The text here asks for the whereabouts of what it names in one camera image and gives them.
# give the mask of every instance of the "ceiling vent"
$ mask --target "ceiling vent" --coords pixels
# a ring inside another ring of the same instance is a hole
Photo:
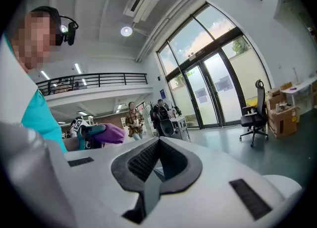
[[[138,23],[140,20],[145,21],[158,1],[159,0],[129,0],[123,14],[134,17],[134,23]]]

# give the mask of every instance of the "purple cloth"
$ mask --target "purple cloth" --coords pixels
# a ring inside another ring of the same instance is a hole
[[[111,123],[104,123],[107,128],[104,132],[94,135],[94,138],[102,143],[123,143],[125,137],[124,129],[121,129]]]

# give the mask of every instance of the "man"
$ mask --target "man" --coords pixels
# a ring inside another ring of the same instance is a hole
[[[144,124],[143,115],[135,110],[135,103],[129,103],[129,112],[125,116],[125,124],[129,127],[129,137],[133,137],[134,140],[141,140],[143,138]]]
[[[27,75],[30,69],[41,66],[50,56],[50,47],[58,44],[61,38],[60,26],[57,9],[41,6],[21,19],[10,40],[2,36],[0,120],[22,123],[39,132],[44,139],[58,142],[62,151],[67,152],[79,148],[78,139],[63,142],[61,128],[45,98]]]
[[[162,128],[160,126],[160,122],[162,120],[169,119],[170,115],[169,115],[168,105],[165,104],[162,99],[159,99],[158,104],[154,106],[153,116],[155,118],[155,124],[156,124],[156,127],[158,129],[158,134],[160,136],[165,136],[163,131],[162,131]]]

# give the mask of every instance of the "black grille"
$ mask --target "black grille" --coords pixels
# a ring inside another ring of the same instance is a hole
[[[159,160],[157,146],[158,142],[151,144],[128,162],[130,172],[144,182],[148,179]]]
[[[131,8],[131,11],[132,11],[132,12],[135,11],[135,9],[136,9],[137,5],[139,4],[139,2],[140,2],[140,0],[135,0],[133,6],[132,6],[132,8]]]
[[[68,161],[70,167],[76,167],[94,161],[91,157]]]
[[[265,216],[272,208],[243,180],[229,182],[255,220]]]

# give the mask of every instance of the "vr headset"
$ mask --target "vr headset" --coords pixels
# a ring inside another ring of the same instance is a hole
[[[56,23],[56,39],[55,39],[55,45],[56,46],[60,46],[64,42],[68,42],[68,44],[71,46],[74,44],[74,40],[75,40],[75,34],[76,34],[76,29],[78,29],[78,24],[75,20],[73,20],[72,18],[68,17],[68,16],[60,16],[59,12],[56,8],[53,7],[49,7],[49,6],[40,6],[37,7],[36,9],[32,10],[32,12],[34,11],[42,11],[42,12],[47,12],[50,14],[50,16],[52,17],[52,19],[55,21]],[[61,20],[60,18],[66,18],[68,20],[70,20],[71,22],[68,24],[68,29],[65,32],[62,32],[61,30]]]

